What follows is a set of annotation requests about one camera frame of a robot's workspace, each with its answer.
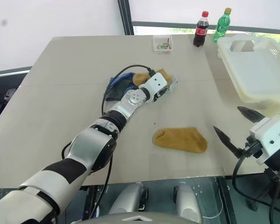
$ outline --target white plastic basket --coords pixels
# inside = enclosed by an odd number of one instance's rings
[[[247,41],[252,51],[242,51]],[[218,52],[240,99],[263,103],[263,113],[272,116],[280,111],[280,45],[272,38],[238,34],[217,42]]]

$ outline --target blue cloth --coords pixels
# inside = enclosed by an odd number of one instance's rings
[[[124,73],[116,79],[110,79],[110,87],[106,90],[106,101],[119,101],[129,90],[136,90],[138,87],[133,83],[134,72]]]
[[[134,72],[129,72],[129,73],[124,73],[118,76],[115,80],[114,78],[111,78],[111,85],[110,88],[115,86],[118,82],[120,82],[122,79],[128,79],[128,80],[133,80],[133,76],[135,75]]]

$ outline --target green bottle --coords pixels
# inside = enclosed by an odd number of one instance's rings
[[[216,27],[216,32],[213,37],[213,42],[217,42],[217,40],[220,37],[225,36],[228,26],[230,24],[230,17],[229,17],[230,13],[231,13],[231,8],[226,8],[224,11],[224,15],[222,15],[221,18],[219,19]]]

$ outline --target small plastic box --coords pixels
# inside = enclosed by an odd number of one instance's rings
[[[169,53],[173,48],[173,40],[171,35],[155,35],[153,36],[153,48],[155,53]]]

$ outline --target beige tabletop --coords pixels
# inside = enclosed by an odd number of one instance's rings
[[[213,126],[242,147],[253,126],[237,110],[245,104],[210,37],[200,48],[192,45],[192,35],[174,35],[173,42],[171,53],[158,55],[152,51],[152,36],[54,38],[0,116],[0,188],[16,188],[61,160],[63,146],[100,117],[110,77],[136,63],[164,68],[180,82],[172,93],[135,112],[117,141],[109,183],[231,175],[237,159]],[[194,154],[154,146],[153,135],[167,127],[196,127],[208,141],[207,151]],[[264,168],[250,158],[239,173]],[[104,168],[84,185],[102,184],[106,174]]]

